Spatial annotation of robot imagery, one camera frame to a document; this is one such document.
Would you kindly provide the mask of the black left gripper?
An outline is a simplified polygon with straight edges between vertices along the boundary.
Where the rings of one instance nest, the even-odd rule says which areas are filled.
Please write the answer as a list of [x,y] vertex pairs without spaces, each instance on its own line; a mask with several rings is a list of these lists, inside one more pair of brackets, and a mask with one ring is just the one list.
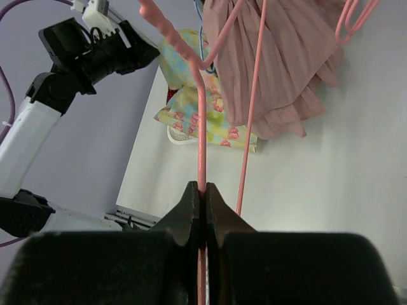
[[112,73],[130,74],[147,67],[160,55],[159,50],[145,42],[128,21],[120,25],[132,46],[127,48],[119,33],[91,45],[91,50],[82,57],[82,70],[88,79],[103,79]]

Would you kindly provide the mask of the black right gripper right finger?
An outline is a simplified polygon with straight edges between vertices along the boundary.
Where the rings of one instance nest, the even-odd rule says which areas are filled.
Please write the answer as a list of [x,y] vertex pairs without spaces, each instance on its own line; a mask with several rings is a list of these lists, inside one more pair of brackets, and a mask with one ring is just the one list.
[[259,232],[206,190],[211,304],[398,304],[378,250],[354,233]]

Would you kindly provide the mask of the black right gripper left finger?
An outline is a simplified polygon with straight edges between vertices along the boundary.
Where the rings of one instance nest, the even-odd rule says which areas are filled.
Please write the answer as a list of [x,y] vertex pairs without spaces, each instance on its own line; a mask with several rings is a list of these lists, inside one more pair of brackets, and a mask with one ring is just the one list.
[[200,198],[191,181],[148,230],[47,232],[18,251],[2,304],[196,304]]

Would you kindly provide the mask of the pink hanger of tie-dye skirt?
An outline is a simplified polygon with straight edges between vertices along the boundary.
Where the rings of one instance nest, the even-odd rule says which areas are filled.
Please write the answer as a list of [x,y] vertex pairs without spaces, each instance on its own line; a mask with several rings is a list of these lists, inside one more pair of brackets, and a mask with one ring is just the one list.
[[[185,60],[188,61],[191,73],[197,84],[198,89],[198,192],[201,203],[205,203],[205,190],[207,182],[207,111],[206,111],[206,87],[201,75],[201,71],[208,68],[210,63],[216,58],[220,48],[226,41],[227,35],[235,22],[235,19],[243,4],[242,1],[238,1],[234,7],[231,15],[228,17],[220,35],[218,36],[215,45],[211,48],[211,52],[205,60],[202,60],[195,51],[189,47],[187,43],[175,30],[172,23],[164,16],[159,7],[154,1],[141,1],[141,7],[139,13],[142,17],[154,26],[160,34],[164,36],[168,43],[170,43],[176,52],[180,54]],[[261,9],[261,21],[259,26],[258,42],[256,49],[256,58],[254,64],[254,74],[252,80],[249,117],[247,122],[247,136],[245,140],[245,150],[242,162],[242,170],[240,175],[240,184],[238,189],[238,202],[236,212],[241,213],[242,200],[245,187],[245,176],[247,169],[247,159],[249,154],[249,142],[252,128],[252,116],[254,112],[256,87],[258,82],[259,65],[261,59],[261,46],[263,42],[263,31],[265,28],[267,2],[263,1]]]

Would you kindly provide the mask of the red polka dot skirt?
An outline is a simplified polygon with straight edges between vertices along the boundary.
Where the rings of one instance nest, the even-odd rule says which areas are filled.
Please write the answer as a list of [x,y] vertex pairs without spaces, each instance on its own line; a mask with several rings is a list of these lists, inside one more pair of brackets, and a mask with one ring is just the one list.
[[169,100],[177,93],[177,90],[173,90],[173,89],[168,89],[167,91],[167,99],[166,99],[166,103],[169,102]]

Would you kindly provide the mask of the yellow blue tie-dye skirt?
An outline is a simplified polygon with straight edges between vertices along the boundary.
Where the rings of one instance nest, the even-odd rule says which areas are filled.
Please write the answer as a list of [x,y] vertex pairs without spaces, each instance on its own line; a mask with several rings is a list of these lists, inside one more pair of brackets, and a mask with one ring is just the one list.
[[[177,93],[155,114],[155,120],[192,137],[198,137],[198,89],[188,62],[166,40],[159,47],[160,69],[168,89]],[[206,87],[207,141],[210,144],[235,149],[245,147],[247,128],[231,126],[215,74],[200,72]]]

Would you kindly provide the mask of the pink pleated skirt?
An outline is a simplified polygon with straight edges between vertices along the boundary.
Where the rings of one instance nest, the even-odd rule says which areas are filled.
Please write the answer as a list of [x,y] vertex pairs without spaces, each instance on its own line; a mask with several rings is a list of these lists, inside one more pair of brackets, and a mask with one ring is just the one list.
[[343,1],[245,1],[214,60],[231,126],[271,139],[306,134],[325,112],[319,85],[336,86],[343,48],[335,39]]

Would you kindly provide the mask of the pink hanger of white skirt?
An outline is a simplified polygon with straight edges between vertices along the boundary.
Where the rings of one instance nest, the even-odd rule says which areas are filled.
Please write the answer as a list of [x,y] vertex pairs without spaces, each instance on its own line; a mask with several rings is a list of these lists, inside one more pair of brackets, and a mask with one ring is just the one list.
[[343,46],[347,44],[350,38],[366,23],[367,19],[374,12],[376,7],[380,4],[381,0],[369,0],[364,6],[355,22],[352,23],[353,15],[359,5],[358,0],[347,0],[342,9],[338,23],[335,29],[336,42]]

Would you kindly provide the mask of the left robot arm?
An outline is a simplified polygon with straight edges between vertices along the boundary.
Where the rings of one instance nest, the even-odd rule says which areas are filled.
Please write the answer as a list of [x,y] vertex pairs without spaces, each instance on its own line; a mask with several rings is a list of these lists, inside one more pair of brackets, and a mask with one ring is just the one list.
[[148,66],[159,51],[126,21],[111,34],[86,31],[74,18],[39,31],[53,65],[31,83],[18,116],[1,143],[1,229],[16,238],[38,232],[55,210],[47,200],[21,188],[43,143],[76,94],[94,95],[96,83],[112,73]]

